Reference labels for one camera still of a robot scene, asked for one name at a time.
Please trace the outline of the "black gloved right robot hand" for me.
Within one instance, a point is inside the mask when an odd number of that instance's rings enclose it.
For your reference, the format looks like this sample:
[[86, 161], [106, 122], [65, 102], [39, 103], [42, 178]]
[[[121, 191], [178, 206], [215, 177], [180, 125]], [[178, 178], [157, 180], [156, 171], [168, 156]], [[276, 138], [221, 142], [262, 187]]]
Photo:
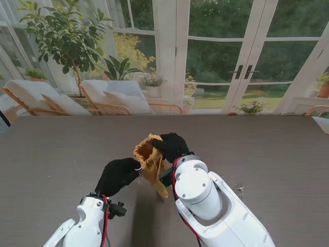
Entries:
[[171, 164], [178, 158], [194, 154], [185, 140], [176, 133], [161, 134], [161, 140], [153, 139], [151, 144], [163, 153], [163, 157]]

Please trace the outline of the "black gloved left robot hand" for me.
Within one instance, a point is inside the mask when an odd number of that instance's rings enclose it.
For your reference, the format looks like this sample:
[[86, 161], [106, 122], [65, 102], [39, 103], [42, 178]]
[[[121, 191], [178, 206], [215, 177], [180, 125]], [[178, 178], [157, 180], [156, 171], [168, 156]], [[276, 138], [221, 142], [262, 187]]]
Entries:
[[95, 193], [99, 196], [114, 196], [139, 177], [140, 168], [140, 163], [131, 157], [109, 162], [97, 183]]

